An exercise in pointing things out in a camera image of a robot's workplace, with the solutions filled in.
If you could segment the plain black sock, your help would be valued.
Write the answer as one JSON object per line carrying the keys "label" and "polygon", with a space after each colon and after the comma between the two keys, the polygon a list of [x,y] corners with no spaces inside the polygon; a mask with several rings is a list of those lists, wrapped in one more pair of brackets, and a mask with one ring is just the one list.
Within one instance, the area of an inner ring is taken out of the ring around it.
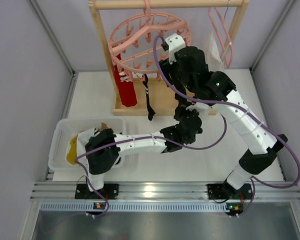
{"label": "plain black sock", "polygon": [[[185,87],[177,80],[174,82],[174,87],[183,95],[186,95],[186,89]],[[177,101],[178,101],[178,106],[186,106],[188,101],[186,98],[182,97],[181,95],[179,95],[178,93],[175,93],[175,97],[174,97]]]}

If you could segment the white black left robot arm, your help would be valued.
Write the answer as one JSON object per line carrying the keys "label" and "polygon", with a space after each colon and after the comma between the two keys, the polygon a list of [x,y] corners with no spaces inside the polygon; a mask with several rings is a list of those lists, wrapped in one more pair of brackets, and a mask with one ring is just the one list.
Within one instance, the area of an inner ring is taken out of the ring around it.
{"label": "white black left robot arm", "polygon": [[95,130],[84,146],[86,152],[104,146],[87,155],[90,192],[104,187],[104,176],[119,158],[140,153],[173,153],[195,142],[196,135],[203,132],[202,120],[197,110],[181,108],[176,115],[177,124],[160,131],[136,136],[116,134],[111,128]]}

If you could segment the pink round clip hanger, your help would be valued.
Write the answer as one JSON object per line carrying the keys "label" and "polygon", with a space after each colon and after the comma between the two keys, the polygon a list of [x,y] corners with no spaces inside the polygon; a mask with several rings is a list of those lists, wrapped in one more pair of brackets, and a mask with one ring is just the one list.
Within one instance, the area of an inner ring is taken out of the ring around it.
{"label": "pink round clip hanger", "polygon": [[177,34],[185,40],[186,46],[192,41],[192,34],[185,20],[170,13],[152,11],[148,0],[145,4],[142,14],[124,20],[109,37],[108,49],[120,82],[132,82],[134,78],[144,81],[145,74],[158,72],[153,58],[156,36],[166,38]]}

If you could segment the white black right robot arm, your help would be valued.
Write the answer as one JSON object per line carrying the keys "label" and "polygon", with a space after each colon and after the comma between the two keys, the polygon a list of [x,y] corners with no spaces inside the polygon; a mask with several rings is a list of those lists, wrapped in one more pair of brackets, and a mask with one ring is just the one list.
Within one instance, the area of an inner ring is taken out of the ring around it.
{"label": "white black right robot arm", "polygon": [[178,106],[174,118],[181,122],[193,107],[198,112],[212,107],[236,130],[248,149],[222,184],[227,198],[242,188],[248,179],[260,174],[276,159],[277,153],[288,141],[287,137],[275,135],[244,103],[235,83],[222,71],[210,71],[205,54],[195,46],[173,49],[163,44],[164,51],[172,54],[157,62],[160,75],[175,92]]}

